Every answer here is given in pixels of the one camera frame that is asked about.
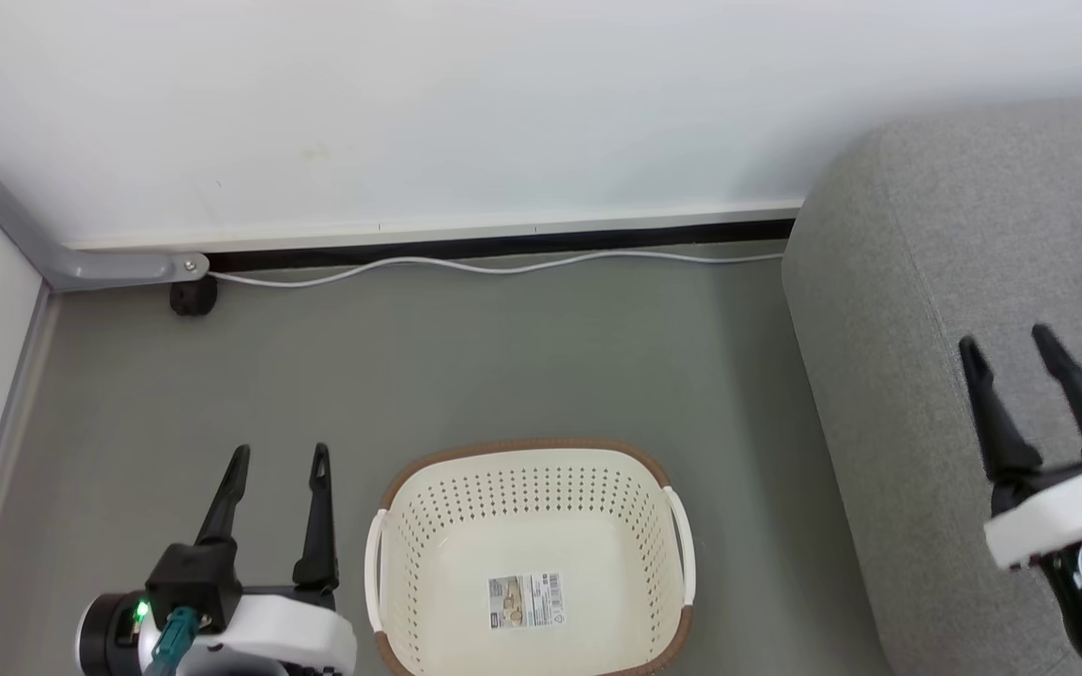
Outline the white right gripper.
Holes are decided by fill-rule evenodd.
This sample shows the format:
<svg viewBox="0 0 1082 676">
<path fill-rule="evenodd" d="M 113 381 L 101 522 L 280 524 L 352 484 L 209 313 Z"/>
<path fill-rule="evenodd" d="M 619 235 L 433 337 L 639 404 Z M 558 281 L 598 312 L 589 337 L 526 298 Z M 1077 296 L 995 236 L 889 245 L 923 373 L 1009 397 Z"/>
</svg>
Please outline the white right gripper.
<svg viewBox="0 0 1082 676">
<path fill-rule="evenodd" d="M 1034 324 L 1031 335 L 1044 368 L 1060 385 L 1082 437 L 1082 364 L 1066 350 L 1050 326 Z M 958 350 L 986 478 L 1005 481 L 1034 474 L 1043 459 L 1034 446 L 1025 441 L 997 395 L 995 373 L 979 343 L 974 335 L 966 335 L 959 339 Z M 1001 570 L 1082 542 L 1082 474 L 989 519 L 984 523 L 984 534 L 992 560 Z"/>
</svg>

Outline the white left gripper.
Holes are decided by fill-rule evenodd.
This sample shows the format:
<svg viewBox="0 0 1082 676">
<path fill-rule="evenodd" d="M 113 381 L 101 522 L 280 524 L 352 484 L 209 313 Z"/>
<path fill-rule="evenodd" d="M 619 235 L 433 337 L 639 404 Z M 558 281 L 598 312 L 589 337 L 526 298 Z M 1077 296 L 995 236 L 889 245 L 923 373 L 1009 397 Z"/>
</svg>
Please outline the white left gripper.
<svg viewBox="0 0 1082 676">
<path fill-rule="evenodd" d="M 252 448 L 229 459 L 194 543 L 230 542 L 245 496 Z M 330 449 L 315 445 L 303 552 L 293 569 L 296 589 L 335 589 L 339 581 Z M 331 591 L 259 588 L 245 593 L 220 634 L 199 635 L 180 660 L 180 675 L 352 675 L 358 660 L 355 629 L 337 610 Z"/>
</svg>

